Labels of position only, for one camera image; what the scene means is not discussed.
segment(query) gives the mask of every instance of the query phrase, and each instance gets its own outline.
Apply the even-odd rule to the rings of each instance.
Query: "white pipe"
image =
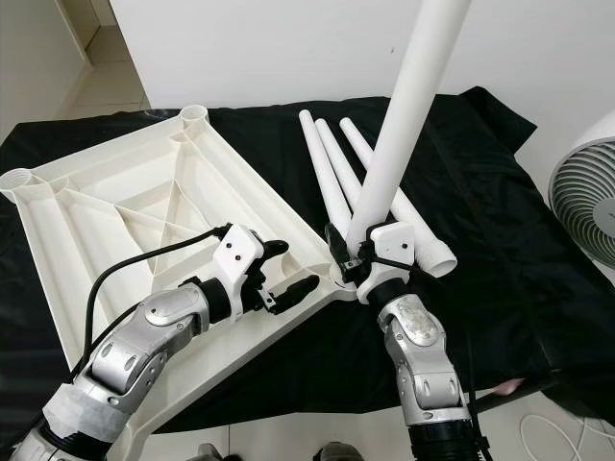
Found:
[[[369,170],[372,155],[374,155],[372,148],[350,118],[343,118],[339,122],[339,126],[346,134],[365,169]],[[414,255],[421,269],[434,277],[442,277],[456,267],[457,259],[451,249],[446,243],[438,240],[421,214],[399,187],[393,198],[391,212],[398,221],[410,223],[414,227]]]
[[[351,208],[356,210],[358,196],[361,193],[361,183],[358,181],[357,175],[353,171],[352,166],[350,166],[350,163],[348,163],[348,160],[340,149],[339,144],[337,144],[335,136],[333,136],[327,122],[322,118],[319,118],[316,120],[316,129],[318,130],[318,134],[320,134],[320,139],[325,145],[327,155],[329,156],[329,161],[335,171],[337,180],[344,190],[344,195],[346,196],[348,203],[350,203]]]
[[[337,228],[339,233],[346,235],[351,214],[348,204],[344,199],[342,189],[339,187],[339,183],[329,163],[329,158],[327,157],[327,153],[325,152],[325,148],[316,131],[316,126],[314,125],[309,111],[302,110],[299,112],[299,120],[301,120],[301,126],[304,129],[307,149],[309,150],[311,162],[314,165],[320,191],[323,194],[329,220]]]
[[[381,223],[410,160],[471,0],[424,0],[346,236],[356,255]]]

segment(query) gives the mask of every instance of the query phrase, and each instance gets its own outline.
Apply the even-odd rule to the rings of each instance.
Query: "tiled floor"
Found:
[[[88,54],[94,70],[86,81],[67,118],[110,114],[121,110],[148,109],[149,103],[117,28],[103,28]],[[525,461],[519,426],[522,418],[535,413],[545,416],[578,442],[581,426],[541,394],[517,400],[480,415],[483,432],[491,443],[494,459]],[[598,422],[593,427],[601,429]],[[572,451],[548,425],[528,422],[527,441],[537,459],[569,460]],[[401,409],[392,408],[365,415],[293,414],[251,423],[217,427],[181,434],[155,435],[148,439],[141,460],[187,460],[201,443],[214,443],[223,454],[237,452],[245,461],[308,461],[326,442],[354,444],[367,461],[407,461],[409,441]],[[615,459],[609,441],[587,431],[581,447],[583,461]]]
[[[494,460],[531,459],[519,432],[520,423],[527,414],[548,418],[560,426],[573,443],[578,443],[581,425],[542,394],[534,394],[480,415],[482,431],[489,439]],[[589,424],[603,430],[597,421]],[[615,434],[612,426],[607,426],[607,430]],[[525,433],[536,459],[568,461],[572,458],[572,449],[548,424],[529,420]],[[154,435],[148,439],[140,459],[189,459],[196,455],[200,444],[213,443],[223,455],[230,450],[245,461],[310,461],[329,441],[354,445],[366,461],[413,459],[399,407],[365,415],[292,414],[228,427]],[[580,454],[582,461],[608,461],[615,459],[615,448],[608,439],[586,430]]]

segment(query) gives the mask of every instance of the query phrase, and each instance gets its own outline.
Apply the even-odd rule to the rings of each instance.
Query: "wire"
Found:
[[[575,420],[577,423],[579,423],[582,426],[582,430],[580,432],[580,436],[578,438],[578,442],[575,445],[573,443],[573,441],[570,439],[570,437],[568,437],[568,435],[562,430],[561,427],[559,427],[556,423],[554,423],[553,421],[549,420],[548,418],[545,418],[543,416],[540,415],[534,415],[534,414],[529,414],[526,415],[522,420],[521,420],[521,424],[519,427],[519,432],[521,434],[521,441],[523,443],[524,448],[526,449],[526,452],[528,453],[528,456],[531,458],[531,461],[539,461],[538,458],[536,458],[536,456],[531,452],[531,450],[528,447],[528,441],[526,440],[526,433],[524,431],[524,428],[526,426],[526,424],[528,423],[528,420],[531,419],[535,419],[538,421],[542,421],[543,423],[546,423],[548,425],[550,425],[553,429],[555,429],[556,432],[559,433],[559,435],[561,435],[566,442],[568,443],[568,446],[573,450],[574,455],[571,459],[571,461],[583,461],[583,458],[580,456],[580,449],[581,449],[581,445],[583,444],[583,440],[586,434],[586,430],[589,430],[591,432],[594,432],[598,435],[601,435],[602,437],[605,437],[608,439],[608,442],[610,443],[611,447],[613,447],[613,449],[615,449],[615,445],[613,444],[613,440],[615,440],[615,435],[613,434],[609,434],[608,432],[606,432],[606,427],[604,427],[604,423],[602,420],[598,419],[596,421],[598,421],[601,426],[604,429],[604,432],[602,432],[601,430],[597,430],[596,428],[592,427],[589,424],[590,420],[589,418],[583,418],[583,420],[580,420],[579,418],[577,418],[574,415],[571,415],[570,413],[568,413],[568,416],[570,416],[573,420]]]
[[[431,283],[442,286],[442,281],[438,277],[435,277],[429,272],[425,272],[418,267],[414,267],[409,264],[404,264],[403,262],[395,261],[393,259],[386,259],[384,257],[379,257],[379,256],[370,256],[368,261],[370,263],[378,262],[380,264],[384,264],[385,266],[397,267],[398,269],[409,271],[411,276],[414,276],[414,277],[420,276],[428,280]]]
[[[566,435],[566,433],[561,429],[561,427],[559,427],[557,424],[555,424],[553,421],[548,420],[547,418],[540,416],[540,415],[526,415],[523,417],[523,419],[521,420],[521,424],[519,426],[519,432],[521,433],[521,442],[523,443],[524,448],[526,449],[526,451],[528,452],[528,456],[531,458],[531,461],[540,461],[538,458],[536,458],[536,456],[534,456],[534,454],[531,452],[531,450],[528,447],[528,441],[526,440],[526,433],[524,431],[524,427],[526,426],[526,424],[528,423],[529,420],[531,419],[535,419],[535,420],[539,420],[542,421],[543,423],[547,423],[548,425],[550,425],[553,429],[555,429],[555,431],[557,431],[559,433],[559,435],[561,435],[564,440],[566,440],[566,442],[568,443],[568,445],[570,446],[570,448],[573,450],[573,452],[575,453],[575,456],[573,457],[573,461],[575,460],[575,458],[578,459],[578,461],[583,461],[583,458],[581,458],[580,453],[578,452],[580,450],[580,444],[582,442],[582,436],[583,436],[583,432],[581,432],[581,437],[578,440],[578,445],[576,446],[572,440],[570,440],[570,437],[568,437],[568,435]]]
[[[110,333],[112,331],[114,331],[117,326],[119,324],[121,324],[129,315],[131,315],[133,312],[135,312],[136,307],[138,306],[138,304],[133,305],[132,307],[126,309],[124,312],[122,312],[115,320],[113,320],[113,322],[111,322],[109,324],[109,326],[107,328],[105,328],[105,330],[100,333],[98,335],[98,337],[94,340],[94,342],[92,343],[92,348],[96,349],[100,343],[103,342],[103,340],[110,335]],[[73,367],[73,369],[70,371],[70,373],[68,374],[68,377],[64,380],[64,383],[68,384],[70,382],[73,381],[73,379],[75,378],[75,376],[77,376],[80,372],[80,364],[81,364],[81,360],[79,360],[77,362],[77,364]],[[0,449],[0,456],[7,456],[9,455],[9,451],[12,449],[12,447],[14,447],[15,445],[17,445],[19,442],[21,442],[23,439],[26,438],[26,436],[28,435],[28,433],[34,429],[38,423],[40,423],[40,421],[43,419],[44,415],[42,413],[42,410],[40,410],[37,415],[35,416],[35,418],[27,425],[27,427],[19,432],[17,432],[11,439],[9,439],[9,442],[7,442],[1,449]]]
[[[604,427],[604,423],[603,420],[598,420],[600,422],[600,425],[603,427],[604,430],[604,435],[606,436],[606,438],[608,439],[608,443],[611,444],[611,447],[613,447],[613,449],[615,449],[615,444],[613,443],[613,439],[611,439],[609,436],[612,434],[609,434],[608,432],[606,432],[606,427]]]
[[[86,307],[86,335],[84,339],[84,353],[82,354],[82,359],[78,364],[79,370],[78,373],[86,366],[89,357],[92,352],[92,331],[94,325],[94,306],[96,303],[96,296],[98,295],[98,290],[100,289],[103,282],[114,272],[119,271],[131,264],[136,264],[138,262],[149,259],[150,257],[164,255],[165,253],[174,252],[175,250],[179,250],[181,248],[188,247],[190,245],[194,245],[195,243],[201,242],[206,238],[217,236],[222,238],[224,234],[226,234],[229,229],[230,224],[220,228],[213,228],[208,230],[205,233],[197,235],[196,237],[188,238],[187,240],[179,243],[174,243],[173,245],[167,245],[166,247],[158,248],[151,252],[144,253],[143,255],[137,255],[133,257],[129,257],[128,259],[124,259],[123,261],[118,262],[117,264],[112,265],[109,269],[103,272],[98,279],[93,283],[89,296],[87,297],[87,307]]]
[[[77,362],[75,367],[70,371],[68,378],[64,381],[64,383],[70,383],[72,380],[79,374],[79,372],[86,366],[91,352],[96,349],[100,343],[107,337],[109,334],[126,319],[129,315],[135,312],[138,303],[130,307],[129,309],[122,312],[113,322],[109,324],[105,330],[98,335],[98,337],[92,342],[92,332],[93,332],[93,324],[94,324],[94,306],[96,303],[96,296],[98,295],[98,291],[102,286],[103,282],[114,272],[123,269],[131,264],[136,264],[138,262],[149,259],[150,257],[164,255],[165,253],[174,252],[181,248],[188,247],[190,245],[194,245],[195,243],[201,242],[209,237],[216,236],[220,239],[224,237],[227,233],[231,224],[227,224],[226,226],[222,226],[219,228],[213,228],[204,232],[196,237],[188,238],[187,240],[179,243],[174,243],[172,245],[167,245],[165,247],[158,248],[154,251],[144,253],[143,255],[137,255],[133,257],[129,257],[123,261],[114,264],[105,272],[103,272],[98,279],[92,284],[92,287],[89,291],[89,295],[87,297],[87,306],[86,306],[86,334],[84,339],[84,352],[82,354],[81,359]],[[18,444],[21,440],[23,440],[28,433],[36,427],[40,421],[43,419],[42,410],[40,410],[37,416],[33,419],[33,421],[28,425],[28,427],[20,432],[17,432],[15,436],[13,436],[9,442],[7,442],[2,448],[0,448],[0,456],[4,456],[6,453],[9,453],[13,446]]]
[[[587,428],[589,430],[591,430],[592,432],[594,432],[595,434],[598,435],[602,435],[602,437],[606,437],[609,441],[615,440],[615,435],[613,434],[609,434],[608,432],[606,432],[606,427],[604,427],[603,421],[602,420],[596,420],[598,422],[600,422],[601,426],[604,429],[604,432],[602,432],[601,430],[597,430],[594,427],[592,427],[591,425],[589,425],[586,420],[587,418],[584,418],[583,421],[581,421],[579,418],[575,417],[575,420],[577,421],[577,423],[583,425],[583,426],[587,426]]]

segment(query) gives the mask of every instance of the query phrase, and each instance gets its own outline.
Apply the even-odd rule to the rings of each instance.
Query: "pipe end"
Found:
[[[457,258],[449,246],[441,240],[432,240],[415,249],[416,262],[428,274],[440,278],[457,266]]]
[[[27,168],[15,168],[0,176],[0,192],[15,203],[14,191],[22,185],[28,185],[34,180],[32,171]]]
[[[180,110],[180,118],[185,128],[199,123],[201,121],[209,122],[209,112],[207,108],[193,104],[192,106],[186,106]]]
[[[299,119],[302,122],[306,122],[306,121],[313,122],[313,119],[311,118],[311,113],[307,109],[303,109],[299,112]]]

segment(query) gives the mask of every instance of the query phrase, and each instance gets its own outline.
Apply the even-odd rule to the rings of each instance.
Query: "black cloth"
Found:
[[[329,122],[362,178],[364,170],[337,123],[350,116],[374,145],[387,104],[386,98],[362,98],[211,109],[209,116],[323,236],[327,214],[298,112],[309,109],[314,118]],[[0,172],[37,166],[176,113],[149,110],[18,125],[0,147]],[[534,128],[482,88],[436,97],[402,189],[459,263],[441,284],[417,277],[412,286],[444,324],[462,385],[468,382],[468,330],[479,388],[558,370],[575,397],[613,423],[615,290],[516,163],[514,152]],[[23,229],[8,201],[0,201],[0,220],[0,425],[16,430],[12,418],[40,408],[66,367]],[[394,369],[376,315],[356,303],[330,304],[161,430],[397,405]]]

